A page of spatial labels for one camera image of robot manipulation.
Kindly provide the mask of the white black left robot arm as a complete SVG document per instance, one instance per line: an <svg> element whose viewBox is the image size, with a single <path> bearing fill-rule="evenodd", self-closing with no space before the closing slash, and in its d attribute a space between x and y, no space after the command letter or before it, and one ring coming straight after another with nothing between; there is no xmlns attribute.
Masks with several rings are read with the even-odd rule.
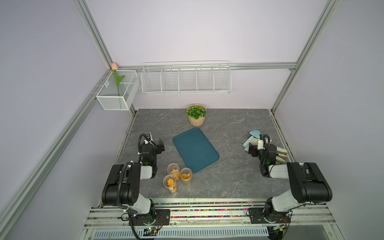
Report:
<svg viewBox="0 0 384 240"><path fill-rule="evenodd" d="M112 166L102 191L102 203L122 209L128 215L128 220L135 224L155 223L158 217L155 204L140 193L140 183L155 178L158 171L157 155L164 151L162 140L156 143L151 133L140 134L139 159Z"/></svg>

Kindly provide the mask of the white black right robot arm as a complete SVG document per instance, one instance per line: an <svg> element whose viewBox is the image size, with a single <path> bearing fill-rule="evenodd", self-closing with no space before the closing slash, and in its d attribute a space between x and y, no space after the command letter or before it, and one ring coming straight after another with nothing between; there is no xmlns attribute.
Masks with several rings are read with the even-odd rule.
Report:
<svg viewBox="0 0 384 240"><path fill-rule="evenodd" d="M284 193L268 198L263 208L249 208L252 224L289 224L291 212L308 204L321 204L333 198L331 187L316 163L288 161L288 151L272 144L267 134L256 134L243 143L248 154L257 157L265 178L289 180Z"/></svg>

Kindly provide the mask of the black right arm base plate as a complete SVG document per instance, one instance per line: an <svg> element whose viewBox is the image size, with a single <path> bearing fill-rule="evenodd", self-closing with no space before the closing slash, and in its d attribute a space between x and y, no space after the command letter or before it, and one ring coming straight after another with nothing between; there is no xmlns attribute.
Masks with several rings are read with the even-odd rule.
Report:
<svg viewBox="0 0 384 240"><path fill-rule="evenodd" d="M289 212L275 212L264 208L249 208L246 216L252 224L288 224L291 222Z"/></svg>

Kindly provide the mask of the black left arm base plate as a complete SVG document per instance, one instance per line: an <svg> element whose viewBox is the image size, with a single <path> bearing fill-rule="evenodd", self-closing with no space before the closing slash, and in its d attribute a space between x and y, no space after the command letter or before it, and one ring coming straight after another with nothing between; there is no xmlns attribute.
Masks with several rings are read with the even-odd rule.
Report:
<svg viewBox="0 0 384 240"><path fill-rule="evenodd" d="M155 209L146 215L136 215L132 218L132 223L134 226L168 226L170 220L170 209Z"/></svg>

